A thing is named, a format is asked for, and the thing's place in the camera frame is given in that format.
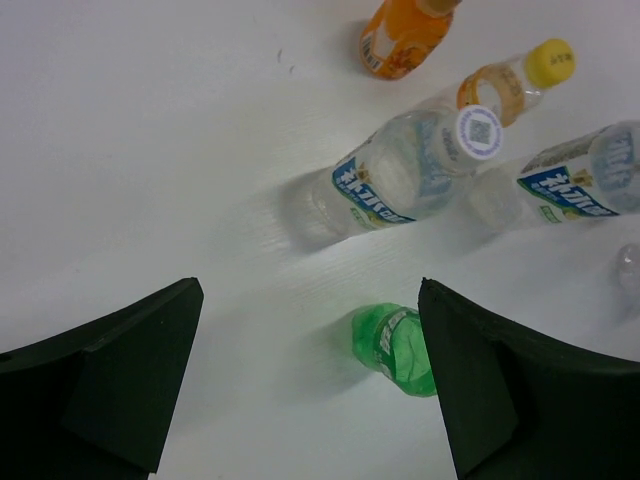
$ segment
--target orange label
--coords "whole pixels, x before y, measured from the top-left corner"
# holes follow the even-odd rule
[[[478,89],[483,83],[489,84],[495,89],[500,97],[500,105],[482,103],[483,99],[480,98]],[[457,95],[458,108],[479,104],[494,110],[500,116],[503,127],[511,125],[523,112],[524,90],[522,82],[508,65],[487,65],[465,78],[460,84]]]
[[[402,78],[440,44],[452,19],[425,15],[415,0],[386,0],[360,37],[362,63],[380,77]]]

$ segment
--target clear plastic bottle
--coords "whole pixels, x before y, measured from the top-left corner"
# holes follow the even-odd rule
[[[640,121],[624,121],[490,168],[470,210],[494,232],[640,213]]]
[[[414,110],[319,172],[312,200],[340,238],[421,220],[462,197],[501,145],[500,122],[485,107]]]
[[[500,118],[503,127],[508,127],[538,105],[548,89],[568,80],[574,70],[571,46],[552,38],[530,52],[478,69],[420,106],[484,105]]]

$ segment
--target white surface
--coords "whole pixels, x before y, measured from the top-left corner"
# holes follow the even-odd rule
[[[423,276],[640,358],[609,275],[637,217],[473,251],[443,219],[291,248],[284,185],[548,37],[573,44],[575,77],[506,131],[503,158],[640,117],[636,0],[463,2],[396,83],[353,51],[377,3],[0,0],[0,351],[197,276],[205,306],[162,480],[454,478],[437,400],[347,374],[325,338],[363,303],[415,305]]]

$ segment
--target plastic bottle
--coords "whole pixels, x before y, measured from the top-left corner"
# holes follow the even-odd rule
[[[360,37],[360,58],[373,74],[404,77],[440,44],[461,0],[385,0]]]
[[[500,118],[503,127],[508,127],[538,105],[548,89],[569,79],[574,70],[571,46],[552,38],[523,55],[478,69],[420,106],[484,105]]]
[[[640,121],[620,122],[478,175],[474,216],[494,232],[640,213]]]
[[[500,122],[485,107],[411,111],[319,172],[311,197],[336,239],[414,222],[462,197],[501,145]]]
[[[436,386],[417,311],[394,303],[360,310],[352,321],[353,354],[408,395],[429,397]]]

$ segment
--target orange bottle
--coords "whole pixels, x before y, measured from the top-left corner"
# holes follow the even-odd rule
[[[384,0],[360,36],[360,58],[382,78],[404,77],[440,44],[461,0]]]

